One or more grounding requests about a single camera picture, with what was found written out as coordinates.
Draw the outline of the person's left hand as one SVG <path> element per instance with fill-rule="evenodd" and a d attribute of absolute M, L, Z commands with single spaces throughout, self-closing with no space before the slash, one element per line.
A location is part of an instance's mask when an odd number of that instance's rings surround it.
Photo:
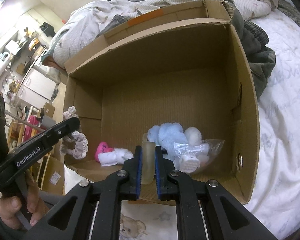
<path fill-rule="evenodd" d="M 27 183 L 26 207 L 31 214 L 30 225 L 34 226 L 49 211 L 49 208 L 40 197 L 38 184 L 30 171 L 26 171 L 25 181 Z M 17 217 L 22 206 L 17 196 L 0 198 L 0 218 L 6 226 L 14 230 L 22 228 L 22 223 Z"/>

